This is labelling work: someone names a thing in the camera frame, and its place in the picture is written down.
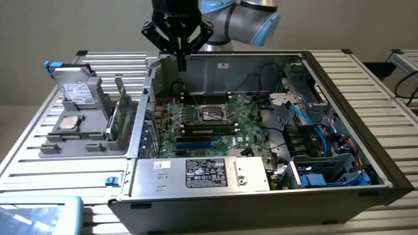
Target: sticker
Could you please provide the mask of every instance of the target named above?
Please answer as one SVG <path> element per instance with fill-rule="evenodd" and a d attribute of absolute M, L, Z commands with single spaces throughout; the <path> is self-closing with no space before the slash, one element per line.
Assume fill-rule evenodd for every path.
<path fill-rule="evenodd" d="M 169 161 L 153 162 L 153 169 L 165 169 L 169 168 L 169 166 L 170 166 Z"/>
<path fill-rule="evenodd" d="M 228 69 L 229 68 L 229 64 L 228 63 L 217 63 L 217 68 L 219 69 Z"/>
<path fill-rule="evenodd" d="M 64 84 L 62 86 L 72 102 L 76 104 L 93 104 L 89 88 L 85 83 Z"/>
<path fill-rule="evenodd" d="M 185 186 L 188 188 L 227 187 L 228 181 L 224 160 L 185 160 Z"/>

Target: gray background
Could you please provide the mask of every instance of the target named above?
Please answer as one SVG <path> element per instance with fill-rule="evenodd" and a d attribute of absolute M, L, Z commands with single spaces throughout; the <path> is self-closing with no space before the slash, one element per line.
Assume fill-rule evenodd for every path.
<path fill-rule="evenodd" d="M 391 48 L 418 49 L 418 0 L 276 2 L 281 19 L 263 49 L 349 48 L 361 60 L 384 60 Z M 153 50 L 140 34 L 150 12 L 150 0 L 0 1 L 0 156 L 53 86 L 42 61 L 69 62 L 81 49 Z"/>

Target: workbench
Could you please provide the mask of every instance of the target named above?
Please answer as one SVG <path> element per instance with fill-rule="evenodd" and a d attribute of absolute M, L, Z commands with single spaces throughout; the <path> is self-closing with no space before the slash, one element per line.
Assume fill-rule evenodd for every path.
<path fill-rule="evenodd" d="M 418 188 L 418 117 L 394 98 L 391 91 L 347 50 L 312 50 L 320 66 L 344 95 L 361 121 Z M 102 78 L 102 90 L 117 95 L 114 74 L 122 74 L 126 93 L 140 100 L 146 76 L 146 52 L 88 52 L 73 62 L 89 63 Z M 62 112 L 61 94 L 54 87 L 32 121 L 0 164 L 0 192 L 24 195 L 78 195 L 84 202 L 82 234 L 129 234 L 106 207 L 120 187 L 105 187 L 106 177 L 124 173 L 125 156 L 38 158 L 37 147 Z M 408 235 L 418 233 L 418 191 L 389 206 L 377 206 L 360 213 L 345 224 L 216 234 L 356 234 Z"/>

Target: cpu socket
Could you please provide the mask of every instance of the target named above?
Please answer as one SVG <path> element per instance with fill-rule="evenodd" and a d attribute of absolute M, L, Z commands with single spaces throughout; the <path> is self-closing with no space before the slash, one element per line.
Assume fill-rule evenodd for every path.
<path fill-rule="evenodd" d="M 199 121 L 228 121 L 227 105 L 201 105 L 197 113 Z"/>

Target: white label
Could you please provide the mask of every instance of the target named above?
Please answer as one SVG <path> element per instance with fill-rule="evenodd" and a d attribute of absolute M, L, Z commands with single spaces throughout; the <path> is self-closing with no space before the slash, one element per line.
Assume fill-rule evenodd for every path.
<path fill-rule="evenodd" d="M 89 88 L 85 83 L 64 84 L 64 88 L 72 102 L 76 104 L 93 104 Z"/>
<path fill-rule="evenodd" d="M 153 169 L 164 169 L 169 168 L 169 166 L 170 166 L 169 161 L 153 162 Z"/>
<path fill-rule="evenodd" d="M 229 64 L 228 63 L 217 63 L 217 68 L 219 69 L 228 69 L 229 68 Z"/>

